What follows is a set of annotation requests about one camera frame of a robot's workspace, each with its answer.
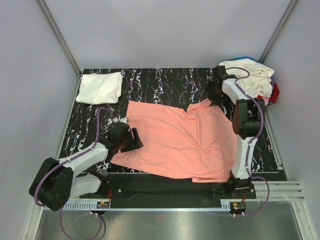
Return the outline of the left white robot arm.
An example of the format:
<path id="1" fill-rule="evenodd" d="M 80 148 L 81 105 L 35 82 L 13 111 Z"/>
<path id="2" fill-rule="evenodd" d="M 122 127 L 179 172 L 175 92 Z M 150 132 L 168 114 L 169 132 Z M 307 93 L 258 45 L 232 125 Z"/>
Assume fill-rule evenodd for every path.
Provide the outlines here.
<path id="1" fill-rule="evenodd" d="M 44 160 L 29 188 L 29 194 L 37 206 L 47 207 L 53 212 L 62 209 L 70 198 L 84 194 L 92 193 L 97 198 L 103 198 L 108 193 L 106 183 L 94 174 L 79 175 L 118 152 L 130 152 L 143 146 L 137 128 L 119 122 L 106 137 L 96 139 L 79 153 Z"/>

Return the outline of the salmon pink t shirt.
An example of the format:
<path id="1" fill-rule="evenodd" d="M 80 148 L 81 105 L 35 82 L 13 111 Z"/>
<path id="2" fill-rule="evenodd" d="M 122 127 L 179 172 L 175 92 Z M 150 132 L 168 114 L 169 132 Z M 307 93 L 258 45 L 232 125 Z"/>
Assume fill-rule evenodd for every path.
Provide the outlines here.
<path id="1" fill-rule="evenodd" d="M 126 117 L 143 147 L 117 153 L 114 165 L 195 183 L 225 182 L 236 160 L 232 122 L 208 99 L 187 110 L 130 101 Z"/>

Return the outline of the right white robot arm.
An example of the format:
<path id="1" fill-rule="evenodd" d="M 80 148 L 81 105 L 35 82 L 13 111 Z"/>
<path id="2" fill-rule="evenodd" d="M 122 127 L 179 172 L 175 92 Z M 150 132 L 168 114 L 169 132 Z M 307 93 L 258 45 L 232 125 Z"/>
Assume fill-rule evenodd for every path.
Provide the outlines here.
<path id="1" fill-rule="evenodd" d="M 204 94 L 217 105 L 222 104 L 223 96 L 229 97 L 234 103 L 232 129 L 237 140 L 236 157 L 226 183 L 226 191 L 236 199 L 251 188 L 251 164 L 254 147 L 265 124 L 265 102 L 247 93 L 234 75 L 209 80 Z"/>

